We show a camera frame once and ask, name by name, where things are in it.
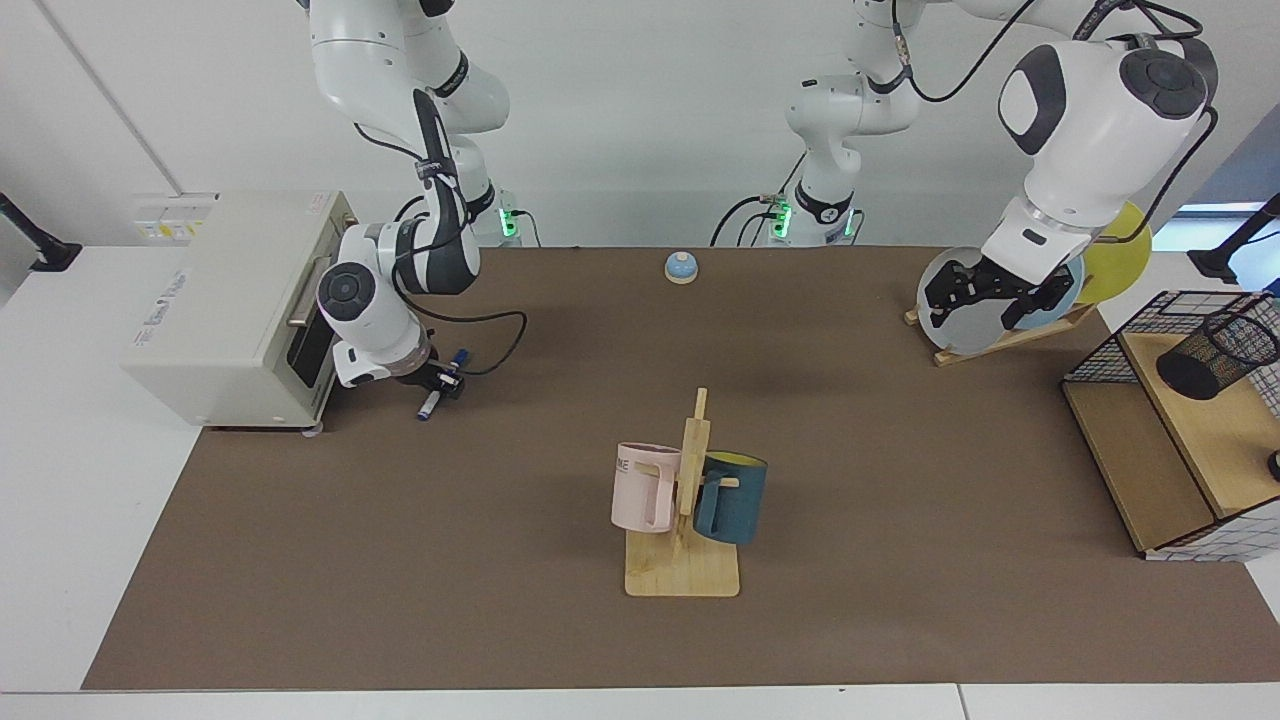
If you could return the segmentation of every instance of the wooden mug holder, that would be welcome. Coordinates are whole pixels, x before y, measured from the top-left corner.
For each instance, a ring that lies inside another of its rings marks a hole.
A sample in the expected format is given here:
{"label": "wooden mug holder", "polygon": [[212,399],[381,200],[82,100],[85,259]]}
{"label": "wooden mug holder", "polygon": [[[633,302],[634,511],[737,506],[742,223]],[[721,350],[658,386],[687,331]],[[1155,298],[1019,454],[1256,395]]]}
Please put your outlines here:
{"label": "wooden mug holder", "polygon": [[[1000,352],[1001,350],[1009,350],[1010,347],[1018,347],[1019,345],[1025,345],[1037,340],[1043,340],[1046,337],[1052,337],[1068,331],[1075,329],[1085,318],[1097,310],[1097,305],[1075,305],[1071,307],[1066,315],[1062,315],[1057,320],[1044,325],[1043,328],[1036,328],[1030,331],[1009,331],[1005,337],[1000,338],[996,345],[992,345],[987,350],[978,352],[977,355],[956,355],[950,350],[941,350],[933,354],[933,364],[938,368],[946,368],[947,365],[955,365],[957,363],[964,363],[965,360],[973,360],[975,357],[982,357],[984,355],[991,355],[992,352]],[[920,311],[919,309],[908,310],[902,316],[902,320],[909,325],[920,324]]]}
{"label": "wooden mug holder", "polygon": [[[707,388],[698,388],[694,416],[685,420],[676,475],[676,520],[666,533],[627,532],[626,592],[631,597],[736,597],[741,592],[737,546],[694,530],[694,505],[710,443]],[[737,487],[736,478],[721,480]]]}

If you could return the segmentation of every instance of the black mesh pen holder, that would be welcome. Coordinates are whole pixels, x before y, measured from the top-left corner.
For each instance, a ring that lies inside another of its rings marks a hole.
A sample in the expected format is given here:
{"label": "black mesh pen holder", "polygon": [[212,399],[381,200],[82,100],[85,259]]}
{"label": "black mesh pen holder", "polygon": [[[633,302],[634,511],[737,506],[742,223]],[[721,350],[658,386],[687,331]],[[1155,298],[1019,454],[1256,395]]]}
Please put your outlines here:
{"label": "black mesh pen holder", "polygon": [[1238,380],[1280,360],[1280,341],[1266,325],[1235,311],[1213,313],[1160,356],[1161,379],[1193,400],[1213,400]]}

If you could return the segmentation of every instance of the dark teal mug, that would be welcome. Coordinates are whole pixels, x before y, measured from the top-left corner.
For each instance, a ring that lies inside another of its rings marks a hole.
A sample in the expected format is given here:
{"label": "dark teal mug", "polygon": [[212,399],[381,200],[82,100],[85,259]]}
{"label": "dark teal mug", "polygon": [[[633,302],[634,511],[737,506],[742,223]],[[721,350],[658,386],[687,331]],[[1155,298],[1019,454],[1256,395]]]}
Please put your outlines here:
{"label": "dark teal mug", "polygon": [[713,450],[703,464],[703,483],[694,514],[698,534],[730,544],[755,538],[769,464],[740,452]]}

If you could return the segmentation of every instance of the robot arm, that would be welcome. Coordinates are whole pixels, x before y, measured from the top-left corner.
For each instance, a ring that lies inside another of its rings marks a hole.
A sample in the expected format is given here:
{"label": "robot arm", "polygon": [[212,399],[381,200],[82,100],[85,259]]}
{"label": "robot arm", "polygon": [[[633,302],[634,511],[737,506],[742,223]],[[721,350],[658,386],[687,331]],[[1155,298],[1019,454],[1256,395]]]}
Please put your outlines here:
{"label": "robot arm", "polygon": [[[1076,36],[1089,32],[1089,22]],[[1033,49],[1005,82],[1000,118],[1034,167],[982,245],[982,259],[973,266],[947,261],[922,281],[928,324],[942,328],[964,311],[961,325],[988,325],[973,332],[995,341],[1025,315],[1055,307],[1083,279],[1064,265],[1160,174],[1204,114],[1216,118],[1216,85],[1212,53],[1189,37],[1157,42],[1132,33]],[[979,305],[989,309],[966,310]]]}
{"label": "robot arm", "polygon": [[502,85],[453,42],[444,19],[452,4],[308,3],[321,92],[357,126],[406,146],[426,190],[417,218],[348,228],[321,278],[317,302],[342,337],[334,360],[348,387],[396,377],[436,389],[429,332],[401,292],[465,291],[480,272],[477,227],[488,220],[509,234],[479,150],[445,131],[495,129],[509,110]]}
{"label": "robot arm", "polygon": [[1125,0],[1055,0],[1032,3],[1025,9],[1024,0],[855,3],[855,19],[845,46],[852,74],[805,81],[788,105],[787,123],[804,140],[808,155],[800,182],[787,196],[788,229],[785,236],[776,234],[774,243],[813,247],[844,237],[861,169],[861,156],[850,140],[900,132],[915,122],[920,97],[908,82],[911,67],[906,40],[927,5],[946,1],[991,20],[1009,22],[1016,14],[1020,24],[1076,40],[1103,33],[1157,32],[1156,24]]}

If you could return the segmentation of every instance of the white wall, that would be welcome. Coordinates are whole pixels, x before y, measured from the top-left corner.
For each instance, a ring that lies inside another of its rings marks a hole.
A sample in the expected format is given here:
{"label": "white wall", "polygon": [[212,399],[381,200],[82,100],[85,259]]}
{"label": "white wall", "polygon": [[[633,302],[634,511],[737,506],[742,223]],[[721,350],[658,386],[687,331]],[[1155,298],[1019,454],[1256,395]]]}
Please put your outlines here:
{"label": "white wall", "polygon": [[[95,100],[68,108],[84,82],[46,37],[29,37],[38,28],[22,24],[37,1],[0,0],[22,20],[14,27],[6,12],[0,31],[6,47],[17,44],[0,63],[0,105],[18,81],[52,88],[55,101],[19,92],[29,117],[14,131],[6,123],[0,158],[29,167],[47,154],[58,170],[4,182],[35,196],[51,229],[125,242],[128,232],[113,224],[128,214],[120,195],[163,183]],[[184,190],[342,187],[365,218],[387,217],[415,192],[412,169],[364,145],[316,92],[306,18],[293,0],[44,1]],[[1224,122],[1167,213],[1280,97],[1274,0],[1170,3],[1208,26]],[[842,69],[850,17],[835,0],[466,0],[451,20],[471,58],[511,88],[511,122],[479,141],[495,177],[538,213],[548,243],[699,245],[728,204],[782,181],[801,150],[782,109],[801,79]],[[931,8],[913,41],[922,85],[950,87],[996,29],[952,6]],[[865,240],[986,237],[1029,167],[996,119],[996,96],[1007,68],[1051,38],[1015,28],[957,100],[927,108],[908,133],[859,142]],[[76,156],[72,146],[86,138],[97,151]]]}
{"label": "white wall", "polygon": [[1276,105],[1192,202],[1265,202],[1280,192],[1280,105]]}

